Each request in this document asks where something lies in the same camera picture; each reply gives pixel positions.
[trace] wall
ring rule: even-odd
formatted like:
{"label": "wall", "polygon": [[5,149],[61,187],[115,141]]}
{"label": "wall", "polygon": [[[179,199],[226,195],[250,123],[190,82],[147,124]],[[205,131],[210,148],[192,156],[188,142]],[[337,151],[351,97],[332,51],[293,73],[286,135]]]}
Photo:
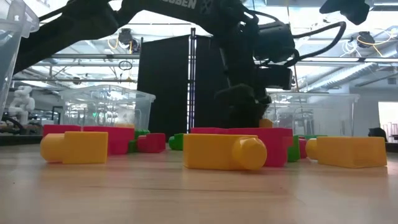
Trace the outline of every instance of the wall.
{"label": "wall", "polygon": [[361,97],[354,111],[354,135],[367,136],[369,128],[379,125],[379,101],[398,101],[398,90],[352,88],[351,93]]}

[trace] white humanoid robot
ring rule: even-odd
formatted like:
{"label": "white humanoid robot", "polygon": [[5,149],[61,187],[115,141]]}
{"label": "white humanoid robot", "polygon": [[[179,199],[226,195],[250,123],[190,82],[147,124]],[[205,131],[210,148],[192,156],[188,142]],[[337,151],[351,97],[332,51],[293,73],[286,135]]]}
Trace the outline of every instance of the white humanoid robot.
{"label": "white humanoid robot", "polygon": [[35,100],[30,97],[32,87],[20,86],[18,90],[14,92],[14,99],[8,107],[9,116],[20,115],[19,122],[21,125],[27,125],[27,119],[29,112],[35,109]]}

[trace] yellow cylinder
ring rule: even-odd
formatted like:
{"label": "yellow cylinder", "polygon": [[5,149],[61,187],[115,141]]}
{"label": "yellow cylinder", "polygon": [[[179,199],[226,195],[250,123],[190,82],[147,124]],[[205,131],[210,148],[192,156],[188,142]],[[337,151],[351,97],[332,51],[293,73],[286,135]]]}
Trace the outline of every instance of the yellow cylinder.
{"label": "yellow cylinder", "polygon": [[40,155],[47,162],[61,162],[63,156],[64,134],[48,134],[40,143]]}
{"label": "yellow cylinder", "polygon": [[240,138],[233,146],[233,158],[247,170],[261,169],[266,163],[267,149],[258,138]]}
{"label": "yellow cylinder", "polygon": [[305,145],[305,151],[307,152],[307,156],[310,159],[318,160],[317,139],[308,140],[307,144]]}

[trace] ceiling light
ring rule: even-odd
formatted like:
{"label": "ceiling light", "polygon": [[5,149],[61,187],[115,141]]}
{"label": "ceiling light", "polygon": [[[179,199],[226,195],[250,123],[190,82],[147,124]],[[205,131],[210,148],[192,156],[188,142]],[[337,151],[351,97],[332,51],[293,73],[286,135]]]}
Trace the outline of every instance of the ceiling light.
{"label": "ceiling light", "polygon": [[398,58],[367,58],[365,62],[398,62]]}
{"label": "ceiling light", "polygon": [[304,62],[357,62],[358,58],[312,57],[303,59]]}
{"label": "ceiling light", "polygon": [[32,86],[42,87],[42,88],[53,87],[52,85],[46,84],[44,82],[39,82],[39,81],[21,81],[21,82],[28,84],[28,85],[32,85]]}

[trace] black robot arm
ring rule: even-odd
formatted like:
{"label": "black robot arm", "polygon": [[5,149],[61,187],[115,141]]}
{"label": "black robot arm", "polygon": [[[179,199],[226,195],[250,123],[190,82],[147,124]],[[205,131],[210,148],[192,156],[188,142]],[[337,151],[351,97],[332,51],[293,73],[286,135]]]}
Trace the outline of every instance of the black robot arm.
{"label": "black robot arm", "polygon": [[[14,73],[80,40],[100,39],[114,34],[138,12],[147,10],[195,23],[213,35],[221,49],[230,85],[229,89],[216,95],[218,103],[228,111],[223,127],[257,127],[270,103],[265,88],[289,90],[292,81],[289,67],[305,57],[316,56],[332,48],[346,26],[340,22],[294,36],[289,25],[273,16],[247,9],[241,0],[123,0],[118,11],[113,11],[109,2],[69,0],[62,9],[41,17],[42,21],[62,13],[21,41]],[[257,15],[275,21],[258,25]],[[340,31],[327,48],[303,56],[295,49],[294,37],[312,35],[337,26],[340,26]],[[254,58],[263,62],[256,65]]]}

